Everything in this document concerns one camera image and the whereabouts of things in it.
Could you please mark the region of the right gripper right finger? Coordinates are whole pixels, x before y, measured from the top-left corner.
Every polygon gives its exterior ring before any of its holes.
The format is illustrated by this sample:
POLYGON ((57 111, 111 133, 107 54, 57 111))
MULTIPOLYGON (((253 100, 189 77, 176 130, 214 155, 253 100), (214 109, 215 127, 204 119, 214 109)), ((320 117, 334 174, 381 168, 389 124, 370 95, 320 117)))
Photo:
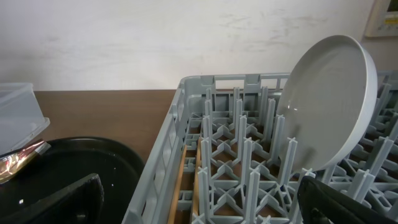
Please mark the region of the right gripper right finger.
POLYGON ((310 176, 302 178, 297 199, 304 224, 397 224, 310 176))

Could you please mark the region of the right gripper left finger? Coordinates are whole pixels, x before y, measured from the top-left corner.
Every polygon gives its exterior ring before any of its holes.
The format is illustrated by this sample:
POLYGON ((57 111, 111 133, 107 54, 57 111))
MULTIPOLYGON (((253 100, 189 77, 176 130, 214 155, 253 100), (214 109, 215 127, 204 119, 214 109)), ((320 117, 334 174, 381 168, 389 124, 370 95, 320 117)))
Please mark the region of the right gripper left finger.
POLYGON ((96 223, 103 204, 101 179, 92 173, 33 205, 1 217, 1 223, 96 223))

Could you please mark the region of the gold foil wrapper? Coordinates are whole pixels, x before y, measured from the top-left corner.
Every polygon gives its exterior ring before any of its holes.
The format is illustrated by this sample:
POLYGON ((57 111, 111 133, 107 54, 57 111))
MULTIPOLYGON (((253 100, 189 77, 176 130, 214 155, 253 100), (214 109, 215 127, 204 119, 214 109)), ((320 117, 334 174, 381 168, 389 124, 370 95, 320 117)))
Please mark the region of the gold foil wrapper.
POLYGON ((51 145, 40 139, 28 146, 1 155, 1 184, 16 176, 30 161, 41 156, 51 145))

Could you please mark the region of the wooden chopstick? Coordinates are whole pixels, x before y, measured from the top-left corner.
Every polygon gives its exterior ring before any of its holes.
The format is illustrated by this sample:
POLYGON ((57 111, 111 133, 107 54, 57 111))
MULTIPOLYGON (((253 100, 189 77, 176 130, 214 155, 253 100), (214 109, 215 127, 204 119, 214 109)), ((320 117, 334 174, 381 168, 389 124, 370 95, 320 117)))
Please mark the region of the wooden chopstick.
POLYGON ((201 166, 201 137, 198 139, 197 144, 197 154, 196 154, 196 164, 195 164, 195 179, 192 197, 192 215, 190 223, 193 223, 195 215, 199 212, 199 186, 198 186, 198 171, 201 166))
POLYGON ((178 170, 178 176, 177 176, 177 180, 175 183, 173 199, 172 199, 172 203, 170 205, 170 211, 169 211, 169 217, 168 217, 167 224, 175 223, 175 213, 176 213, 177 205, 178 205, 179 192, 180 192, 180 186, 181 186, 181 182, 182 182, 182 175, 183 175, 183 170, 184 170, 186 152, 187 152, 187 146, 184 146, 182 158, 180 161, 180 167, 178 170))

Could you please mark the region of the white round plate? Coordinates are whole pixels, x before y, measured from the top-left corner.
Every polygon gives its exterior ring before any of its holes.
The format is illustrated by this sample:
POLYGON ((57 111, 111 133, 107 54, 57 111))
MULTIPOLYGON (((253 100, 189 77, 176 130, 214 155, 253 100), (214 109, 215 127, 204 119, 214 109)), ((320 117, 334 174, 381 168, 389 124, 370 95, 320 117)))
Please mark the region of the white round plate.
POLYGON ((313 45, 277 105, 283 137, 297 142, 292 169, 323 170, 347 156, 370 124, 376 98, 376 66, 356 39, 333 35, 313 45))

